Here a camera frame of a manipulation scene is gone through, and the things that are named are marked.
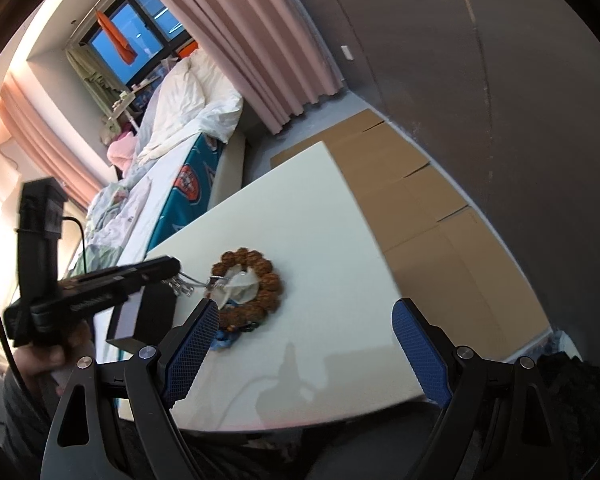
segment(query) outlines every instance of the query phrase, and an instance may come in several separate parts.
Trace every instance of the window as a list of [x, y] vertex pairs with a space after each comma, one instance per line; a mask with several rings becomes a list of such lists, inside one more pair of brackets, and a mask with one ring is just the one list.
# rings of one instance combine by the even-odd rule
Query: window
[[116, 0], [104, 11], [136, 51], [128, 65], [96, 23], [84, 37], [120, 80], [131, 86], [142, 81], [168, 56], [190, 39], [182, 24], [160, 0]]

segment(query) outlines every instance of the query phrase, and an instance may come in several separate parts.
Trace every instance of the green curtain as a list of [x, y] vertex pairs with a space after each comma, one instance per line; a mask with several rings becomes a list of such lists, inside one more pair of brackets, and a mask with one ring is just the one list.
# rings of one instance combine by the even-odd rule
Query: green curtain
[[[120, 99], [120, 92], [128, 88], [90, 44], [68, 48], [66, 56], [100, 110], [109, 117], [113, 103]], [[107, 127], [112, 135], [109, 139], [102, 139], [102, 142], [109, 145], [110, 140], [120, 133], [120, 124], [117, 120], [110, 120], [107, 121]]]

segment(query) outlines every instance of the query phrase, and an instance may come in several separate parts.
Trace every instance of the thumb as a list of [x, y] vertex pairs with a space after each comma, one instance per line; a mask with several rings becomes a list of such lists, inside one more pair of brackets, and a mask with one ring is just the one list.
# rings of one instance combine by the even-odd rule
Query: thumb
[[34, 376], [42, 372], [50, 372], [64, 365], [64, 350], [60, 345], [51, 347], [25, 346], [16, 350], [13, 355], [20, 373]]

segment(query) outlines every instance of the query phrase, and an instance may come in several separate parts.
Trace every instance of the dark wall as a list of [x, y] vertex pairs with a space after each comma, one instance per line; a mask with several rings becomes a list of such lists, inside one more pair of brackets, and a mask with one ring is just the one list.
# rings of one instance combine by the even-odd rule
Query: dark wall
[[[564, 0], [301, 0], [600, 365], [600, 43]], [[340, 53], [353, 42], [356, 60]]]

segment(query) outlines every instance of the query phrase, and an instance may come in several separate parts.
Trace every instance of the finger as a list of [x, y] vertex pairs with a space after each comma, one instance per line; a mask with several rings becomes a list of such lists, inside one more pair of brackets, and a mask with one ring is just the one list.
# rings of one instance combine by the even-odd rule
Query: finger
[[21, 346], [13, 353], [18, 370], [23, 376], [34, 376], [62, 367], [64, 350], [60, 345], [51, 347]]
[[71, 348], [84, 345], [87, 341], [91, 340], [91, 330], [85, 320], [78, 323], [78, 326], [67, 338], [67, 342]]

